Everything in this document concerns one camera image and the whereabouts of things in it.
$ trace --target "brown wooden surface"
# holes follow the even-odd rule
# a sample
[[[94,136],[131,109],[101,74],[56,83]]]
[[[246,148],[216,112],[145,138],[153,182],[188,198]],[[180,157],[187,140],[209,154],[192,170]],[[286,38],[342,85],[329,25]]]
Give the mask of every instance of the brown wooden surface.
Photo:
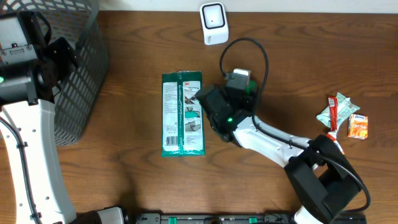
[[[111,68],[81,141],[59,148],[63,179],[78,212],[116,204],[166,213],[296,211],[284,170],[250,150],[222,142],[205,121],[206,156],[161,158],[161,74],[202,70],[223,83],[223,45],[203,43],[199,13],[100,12]],[[338,91],[369,116],[369,138],[338,140],[372,196],[368,223],[398,222],[398,16],[230,13],[229,40],[253,37],[267,49],[270,76],[258,115],[288,133],[315,138],[316,115]],[[264,64],[249,43],[231,49],[225,67]],[[0,223],[15,219],[14,189],[0,149]],[[362,206],[361,193],[349,205]]]

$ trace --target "light green plastic packet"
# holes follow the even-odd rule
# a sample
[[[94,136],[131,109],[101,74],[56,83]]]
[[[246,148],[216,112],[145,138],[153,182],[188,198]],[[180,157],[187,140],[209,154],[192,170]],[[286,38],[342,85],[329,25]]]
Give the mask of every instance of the light green plastic packet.
[[[351,114],[355,111],[359,110],[360,107],[352,104],[350,102],[350,98],[343,96],[341,93],[337,93],[337,130],[340,125],[345,121]],[[330,109],[329,106],[326,107],[320,115],[317,116],[317,119],[330,128]]]

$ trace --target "orange and white box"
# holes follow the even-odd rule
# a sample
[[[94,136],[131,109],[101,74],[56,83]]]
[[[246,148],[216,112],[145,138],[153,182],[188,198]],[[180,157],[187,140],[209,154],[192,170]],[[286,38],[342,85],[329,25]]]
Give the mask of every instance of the orange and white box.
[[[366,139],[368,137],[368,117],[351,114],[348,123],[348,137]]]

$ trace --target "laundry basket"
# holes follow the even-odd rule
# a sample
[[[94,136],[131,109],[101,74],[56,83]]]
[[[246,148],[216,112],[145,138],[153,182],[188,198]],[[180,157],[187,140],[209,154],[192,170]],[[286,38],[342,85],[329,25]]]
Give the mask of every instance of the laundry basket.
[[[61,82],[55,97],[55,142],[76,143],[86,128],[96,97],[109,70],[106,51],[96,16],[97,0],[0,0],[0,14],[39,11],[49,21],[52,41],[64,37],[75,48],[79,68]],[[47,26],[39,21],[43,33]]]

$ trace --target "white wall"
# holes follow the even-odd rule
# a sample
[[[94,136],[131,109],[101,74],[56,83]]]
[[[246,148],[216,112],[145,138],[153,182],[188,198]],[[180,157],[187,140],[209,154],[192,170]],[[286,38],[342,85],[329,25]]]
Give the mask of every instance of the white wall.
[[[198,11],[212,0],[99,0],[101,10]],[[398,0],[221,0],[229,12],[398,13]]]

